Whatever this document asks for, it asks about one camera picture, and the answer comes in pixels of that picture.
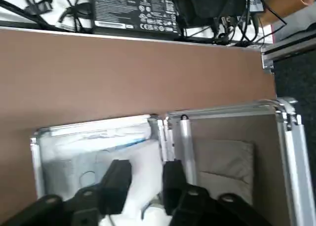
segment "white surface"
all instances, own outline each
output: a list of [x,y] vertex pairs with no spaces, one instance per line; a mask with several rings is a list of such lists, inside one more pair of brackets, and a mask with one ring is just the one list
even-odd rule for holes
[[[24,9],[26,6],[28,6],[25,0],[5,0],[5,1],[8,1],[9,3],[12,3],[21,9]],[[79,0],[79,3],[85,2],[85,1],[88,1],[88,0]],[[43,14],[41,16],[47,23],[51,25],[56,25],[59,17],[62,15],[65,9],[69,7],[69,4],[67,3],[66,0],[53,0],[52,6],[53,6],[53,10],[51,12]],[[33,23],[32,21],[25,19],[24,17],[21,17],[8,10],[3,9],[2,7],[0,7],[0,20]],[[91,28],[90,20],[85,20],[85,19],[80,18],[80,21],[82,22],[82,25],[84,27]],[[73,26],[74,24],[73,19],[66,17],[63,24]]]
[[[22,8],[22,9],[27,6],[25,0],[6,0],[6,1],[8,1],[8,2],[10,2],[10,3]],[[53,10],[51,12],[43,14],[41,16],[43,17],[43,19],[47,23],[49,23],[51,25],[58,26],[58,23],[57,23],[58,19],[61,16],[61,14],[65,11],[65,9],[67,7],[69,7],[69,4],[67,3],[66,0],[53,0],[52,6],[53,6]],[[25,18],[23,18],[19,15],[16,15],[10,11],[7,11],[1,7],[0,7],[0,20],[33,23],[32,21],[29,21],[28,19],[25,19]],[[85,20],[85,19],[80,18],[80,21],[85,28],[91,28],[91,21],[90,20]],[[63,25],[73,27],[74,26],[73,18],[66,17],[63,21]],[[201,29],[202,28],[188,29],[187,35],[190,36],[191,34],[194,34],[198,31],[200,31]],[[264,30],[265,30],[265,34],[268,34],[271,32],[271,27],[266,26],[264,28]],[[254,28],[252,25],[248,26],[248,30],[247,30],[246,35],[249,38],[252,38],[254,36]],[[197,34],[196,37],[212,38],[213,32],[209,29],[207,31],[204,31],[203,33]],[[259,28],[258,38],[261,38],[261,37],[262,37],[262,30],[261,30],[261,28]],[[236,33],[235,33],[233,40],[240,40],[240,39],[241,39],[241,32],[239,29],[236,29]],[[272,42],[273,42],[272,36],[265,39],[265,43],[272,43]]]
[[50,134],[44,133],[38,139],[46,192],[69,199],[81,187],[98,183],[116,152],[137,148],[134,145],[118,151],[118,146],[148,139],[151,127],[146,123],[68,136]]
[[234,193],[252,204],[254,146],[242,141],[195,138],[199,186],[211,197]]

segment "black plastic part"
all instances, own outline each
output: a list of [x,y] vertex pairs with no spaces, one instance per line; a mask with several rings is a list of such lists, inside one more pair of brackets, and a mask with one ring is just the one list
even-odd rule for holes
[[240,196],[227,193],[219,196],[218,202],[227,209],[235,218],[246,226],[271,226],[271,224],[259,215]]
[[177,208],[182,192],[187,186],[181,161],[166,162],[162,172],[162,202],[167,215],[172,215]]
[[122,212],[131,182],[129,160],[113,160],[98,187],[98,208],[102,215]]
[[36,15],[37,14],[37,8],[39,10],[39,15],[51,12],[53,10],[52,6],[53,0],[40,0],[37,2],[37,5],[29,5],[27,6],[24,10],[27,13],[30,13],[31,15]]
[[63,215],[63,200],[57,195],[46,195],[1,226],[58,225]]

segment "open aluminum case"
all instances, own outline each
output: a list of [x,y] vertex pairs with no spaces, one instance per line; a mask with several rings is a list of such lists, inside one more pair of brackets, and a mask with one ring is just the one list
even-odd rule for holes
[[188,182],[198,183],[194,143],[197,138],[243,140],[255,144],[253,206],[274,226],[316,226],[314,195],[301,116],[295,100],[263,100],[237,106],[142,115],[54,126],[31,140],[38,197],[47,190],[40,140],[149,123],[150,139],[160,144],[162,161],[181,159]]

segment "black device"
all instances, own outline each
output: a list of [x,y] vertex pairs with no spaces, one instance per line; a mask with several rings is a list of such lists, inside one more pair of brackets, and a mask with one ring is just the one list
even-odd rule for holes
[[179,36],[172,0],[92,0],[93,33],[141,38]]
[[[209,26],[214,18],[244,14],[246,0],[174,0],[179,25],[184,28]],[[263,12],[260,0],[250,0],[250,12]]]
[[[1,226],[98,226],[105,215],[120,214],[132,180],[128,160],[113,160],[101,182],[80,189],[63,202],[46,195]],[[217,200],[206,189],[187,183],[180,160],[164,164],[162,202],[169,226],[271,226],[241,197],[227,193]]]

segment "white cloth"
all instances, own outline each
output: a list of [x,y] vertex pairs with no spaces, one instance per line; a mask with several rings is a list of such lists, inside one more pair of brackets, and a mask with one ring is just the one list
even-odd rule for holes
[[252,204],[253,152],[251,143],[194,139],[198,182],[213,198],[235,193]]

